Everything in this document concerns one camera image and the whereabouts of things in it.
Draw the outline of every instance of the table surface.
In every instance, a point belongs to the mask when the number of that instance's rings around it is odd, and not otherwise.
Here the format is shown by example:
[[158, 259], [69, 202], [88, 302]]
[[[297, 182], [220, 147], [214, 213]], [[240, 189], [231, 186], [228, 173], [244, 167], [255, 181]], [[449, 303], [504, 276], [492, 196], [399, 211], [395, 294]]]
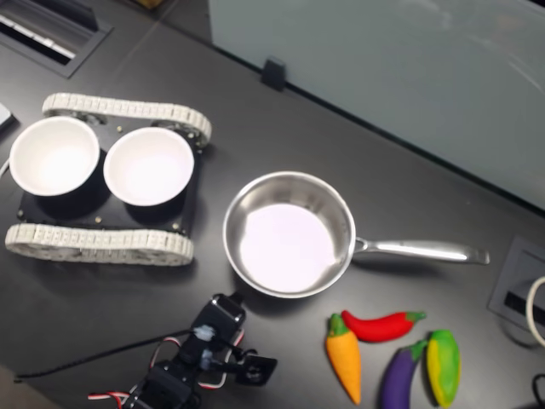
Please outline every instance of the table surface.
[[[2, 103], [20, 126], [0, 136], [0, 161], [20, 131], [41, 118], [59, 91], [194, 107], [214, 125], [206, 149], [193, 225], [195, 262], [185, 268], [54, 263], [0, 248], [0, 362], [27, 372], [187, 327], [216, 292], [246, 296], [246, 348], [279, 360], [265, 388], [233, 382], [204, 391], [203, 407], [351, 407], [324, 354], [327, 317], [344, 308], [362, 317], [424, 310], [402, 339], [360, 344], [362, 407], [377, 406], [381, 376], [395, 350], [449, 328], [462, 353], [452, 408], [522, 409], [530, 380], [543, 370], [528, 333], [487, 309], [515, 235], [545, 245], [545, 221], [495, 193], [326, 109], [259, 82], [254, 72], [184, 37], [137, 9], [96, 0], [115, 28], [71, 79], [0, 46]], [[484, 247], [486, 267], [392, 258], [354, 262], [327, 291], [302, 300], [263, 296], [230, 268], [221, 223], [237, 191], [258, 176], [299, 170], [332, 186], [368, 239], [441, 239]], [[21, 190], [0, 181], [0, 231], [17, 222]], [[88, 392], [130, 389], [146, 373], [153, 346], [32, 380], [63, 407], [112, 407]], [[412, 407], [430, 407], [418, 370]]]

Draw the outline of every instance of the stainless steel saucepan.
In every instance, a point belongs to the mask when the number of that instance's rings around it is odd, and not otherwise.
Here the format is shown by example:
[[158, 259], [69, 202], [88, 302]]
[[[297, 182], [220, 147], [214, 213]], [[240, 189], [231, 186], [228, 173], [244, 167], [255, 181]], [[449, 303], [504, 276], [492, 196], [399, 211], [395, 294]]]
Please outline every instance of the stainless steel saucepan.
[[244, 281], [282, 298], [325, 290], [342, 276], [355, 253], [490, 261], [487, 251], [467, 245], [360, 239], [341, 195], [317, 177], [299, 172], [272, 173], [244, 187], [227, 210], [223, 244]]

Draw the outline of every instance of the pan handle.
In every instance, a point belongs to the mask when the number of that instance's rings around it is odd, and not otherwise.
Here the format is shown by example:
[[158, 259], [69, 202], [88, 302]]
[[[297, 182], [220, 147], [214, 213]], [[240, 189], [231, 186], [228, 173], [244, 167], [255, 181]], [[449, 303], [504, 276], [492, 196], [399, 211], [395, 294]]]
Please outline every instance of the pan handle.
[[491, 262], [488, 251], [444, 241], [369, 241], [356, 238], [354, 255], [358, 253], [388, 253], [400, 256], [428, 258], [442, 262], [464, 262], [470, 264], [488, 264]]

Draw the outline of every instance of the orange carrot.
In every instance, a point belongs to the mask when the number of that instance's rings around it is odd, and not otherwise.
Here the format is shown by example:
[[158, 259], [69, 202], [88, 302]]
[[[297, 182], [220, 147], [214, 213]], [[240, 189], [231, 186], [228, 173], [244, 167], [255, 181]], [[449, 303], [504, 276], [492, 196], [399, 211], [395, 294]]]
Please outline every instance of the orange carrot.
[[325, 349], [331, 365], [348, 395], [357, 405], [361, 401], [361, 360], [358, 339], [339, 314], [330, 318], [330, 331], [325, 338]]

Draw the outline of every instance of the purple eggplant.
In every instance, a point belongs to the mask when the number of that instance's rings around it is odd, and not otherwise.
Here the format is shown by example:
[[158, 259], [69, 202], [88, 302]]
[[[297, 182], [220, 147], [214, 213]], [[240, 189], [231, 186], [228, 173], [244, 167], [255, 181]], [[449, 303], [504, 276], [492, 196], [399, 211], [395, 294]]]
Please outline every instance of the purple eggplant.
[[386, 369], [381, 388], [382, 409], [409, 409], [410, 384], [427, 341], [400, 349]]

